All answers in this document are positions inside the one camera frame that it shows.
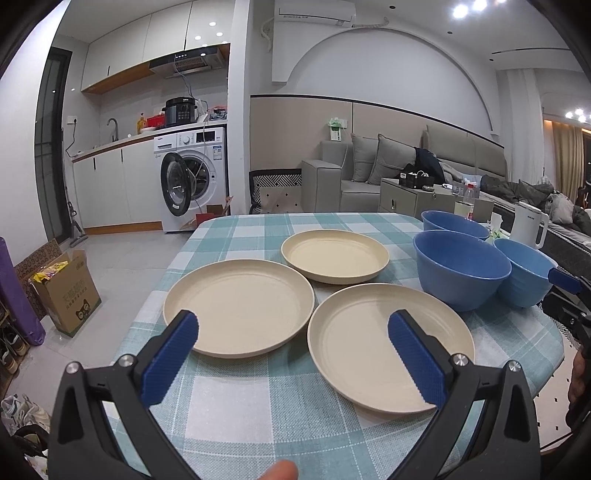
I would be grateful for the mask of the person hand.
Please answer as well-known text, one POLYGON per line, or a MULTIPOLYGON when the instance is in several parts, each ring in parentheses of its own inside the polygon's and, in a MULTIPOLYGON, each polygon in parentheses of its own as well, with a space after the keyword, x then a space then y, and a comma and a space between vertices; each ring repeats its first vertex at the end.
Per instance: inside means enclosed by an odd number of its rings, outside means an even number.
POLYGON ((280 460, 259 477, 259 480, 297 480, 297 465, 290 460, 280 460))

